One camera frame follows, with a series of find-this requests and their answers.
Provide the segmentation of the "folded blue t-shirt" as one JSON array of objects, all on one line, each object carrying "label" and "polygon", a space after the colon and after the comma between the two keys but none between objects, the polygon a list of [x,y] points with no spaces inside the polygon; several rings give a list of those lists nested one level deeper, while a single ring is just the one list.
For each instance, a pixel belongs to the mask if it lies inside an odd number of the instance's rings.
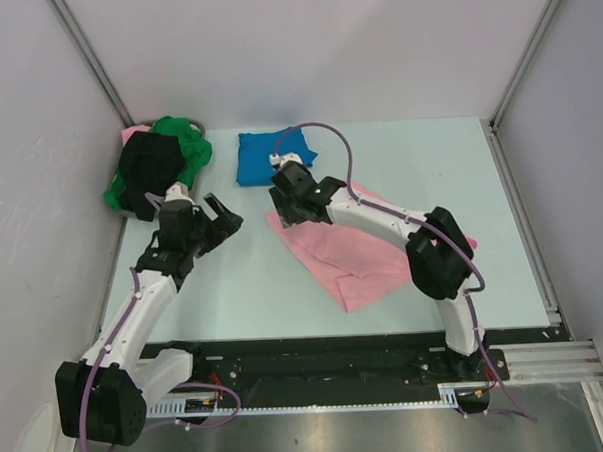
[{"label": "folded blue t-shirt", "polygon": [[[241,187],[262,187],[271,184],[273,166],[270,156],[286,129],[265,133],[239,134],[238,168],[236,182]],[[293,131],[284,137],[278,148],[279,155],[296,153],[307,167],[311,167],[317,153],[308,147],[304,134]]]}]

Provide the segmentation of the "black t-shirt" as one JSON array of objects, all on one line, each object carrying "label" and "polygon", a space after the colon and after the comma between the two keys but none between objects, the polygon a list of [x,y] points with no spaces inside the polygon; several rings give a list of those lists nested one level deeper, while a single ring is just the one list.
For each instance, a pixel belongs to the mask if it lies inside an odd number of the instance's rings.
[{"label": "black t-shirt", "polygon": [[175,136],[150,132],[142,145],[123,147],[118,174],[124,184],[122,205],[136,218],[152,222],[156,209],[146,194],[164,196],[185,166],[179,140]]}]

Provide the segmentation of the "aluminium frame rail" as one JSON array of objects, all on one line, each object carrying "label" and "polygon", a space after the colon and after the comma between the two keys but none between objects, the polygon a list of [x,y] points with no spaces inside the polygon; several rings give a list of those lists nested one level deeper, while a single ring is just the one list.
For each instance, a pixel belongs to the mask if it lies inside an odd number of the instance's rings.
[{"label": "aluminium frame rail", "polygon": [[500,345],[515,385],[603,380],[603,365],[590,341]]}]

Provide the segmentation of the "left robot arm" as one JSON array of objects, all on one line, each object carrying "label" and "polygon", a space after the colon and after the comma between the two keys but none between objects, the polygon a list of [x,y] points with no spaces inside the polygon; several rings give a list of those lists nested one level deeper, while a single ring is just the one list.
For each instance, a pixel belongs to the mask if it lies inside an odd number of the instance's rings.
[{"label": "left robot arm", "polygon": [[131,288],[119,312],[76,362],[55,375],[65,436],[83,442],[132,445],[147,411],[180,384],[202,388],[209,367],[183,349],[166,349],[148,364],[137,361],[161,314],[178,295],[197,259],[240,229],[243,219],[212,193],[202,205],[174,185],[158,211],[158,228],[130,269]]}]

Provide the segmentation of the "left aluminium corner post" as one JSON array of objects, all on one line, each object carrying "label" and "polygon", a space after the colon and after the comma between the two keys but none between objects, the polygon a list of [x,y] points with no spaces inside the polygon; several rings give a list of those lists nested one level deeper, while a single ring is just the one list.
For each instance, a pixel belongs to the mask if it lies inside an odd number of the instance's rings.
[{"label": "left aluminium corner post", "polygon": [[88,70],[91,72],[101,92],[108,100],[110,107],[119,117],[123,126],[128,128],[135,124],[132,115],[129,113],[122,96],[118,92],[110,75],[103,66],[95,48],[92,46],[89,37],[82,28],[74,11],[66,0],[45,0],[51,7],[54,16],[64,28],[72,45],[78,51],[81,59],[85,63]]}]

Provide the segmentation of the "green t-shirt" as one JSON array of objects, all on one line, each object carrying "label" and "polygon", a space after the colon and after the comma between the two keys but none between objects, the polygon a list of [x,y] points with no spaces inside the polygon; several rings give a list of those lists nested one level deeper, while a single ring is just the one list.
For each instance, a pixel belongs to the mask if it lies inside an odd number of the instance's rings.
[{"label": "green t-shirt", "polygon": [[[211,161],[212,145],[206,137],[202,138],[197,130],[189,126],[189,120],[186,117],[164,116],[150,124],[138,125],[150,126],[150,133],[155,132],[162,135],[175,136],[179,140],[185,166],[179,173],[177,181],[191,188],[195,177]],[[125,210],[122,205],[123,193],[124,184],[118,174],[117,166],[111,186],[105,190],[103,198],[112,210],[132,213]]]}]

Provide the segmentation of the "right aluminium corner post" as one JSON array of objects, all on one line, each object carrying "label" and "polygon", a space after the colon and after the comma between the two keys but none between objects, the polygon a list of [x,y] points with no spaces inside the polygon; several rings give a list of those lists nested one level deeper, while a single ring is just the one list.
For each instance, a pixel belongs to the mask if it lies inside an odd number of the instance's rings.
[{"label": "right aluminium corner post", "polygon": [[503,91],[492,116],[488,120],[488,126],[493,133],[498,132],[512,101],[514,100],[522,81],[529,70],[534,58],[542,45],[548,30],[558,15],[564,0],[547,0],[538,17],[536,24],[528,37],[528,41],[520,54],[518,63]]}]

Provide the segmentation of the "grey laundry basket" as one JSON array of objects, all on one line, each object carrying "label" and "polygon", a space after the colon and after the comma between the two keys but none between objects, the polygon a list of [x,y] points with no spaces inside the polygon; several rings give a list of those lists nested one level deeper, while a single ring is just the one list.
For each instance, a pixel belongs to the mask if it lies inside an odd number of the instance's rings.
[{"label": "grey laundry basket", "polygon": [[[189,126],[192,129],[197,130],[202,138],[206,137],[206,128],[205,128],[205,125],[201,121],[190,119],[189,120]],[[193,181],[193,184],[191,186],[191,189],[189,191],[189,196],[191,198],[195,198],[196,197],[196,194],[197,194],[197,191],[198,191],[198,188],[199,188],[199,185],[200,185],[199,181],[200,181],[200,177],[199,177],[199,175],[197,175],[195,177],[195,179]]]}]

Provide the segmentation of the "aluminium corner post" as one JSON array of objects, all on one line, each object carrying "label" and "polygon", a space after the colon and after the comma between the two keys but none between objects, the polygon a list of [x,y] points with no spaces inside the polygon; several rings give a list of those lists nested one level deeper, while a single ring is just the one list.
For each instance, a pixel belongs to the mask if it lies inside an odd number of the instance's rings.
[{"label": "aluminium corner post", "polygon": [[110,75],[103,66],[95,48],[92,46],[89,37],[82,28],[74,11],[66,0],[45,0],[51,7],[54,16],[64,28],[72,45],[78,51],[81,59],[85,63],[88,70],[91,72],[101,92],[108,100],[110,107],[119,117],[123,126],[128,128],[135,124],[132,115],[129,113],[122,96],[118,92]]},{"label": "aluminium corner post", "polygon": [[528,37],[528,41],[520,54],[518,63],[503,91],[492,116],[488,120],[488,126],[493,133],[498,132],[512,101],[514,100],[522,81],[529,70],[534,58],[542,45],[548,30],[558,15],[564,0],[547,0],[538,17],[536,24]]}]

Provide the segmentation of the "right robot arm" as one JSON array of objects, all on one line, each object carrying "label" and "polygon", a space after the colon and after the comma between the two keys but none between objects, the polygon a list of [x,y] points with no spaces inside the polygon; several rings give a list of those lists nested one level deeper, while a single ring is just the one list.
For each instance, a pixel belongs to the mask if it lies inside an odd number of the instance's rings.
[{"label": "right robot arm", "polygon": [[294,153],[269,158],[269,193],[286,228],[306,222],[341,225],[405,252],[413,284],[436,301],[451,373],[474,379],[485,367],[486,336],[471,294],[483,291],[485,280],[452,213],[442,207],[427,213],[402,209],[356,192],[335,177],[317,182]]}]

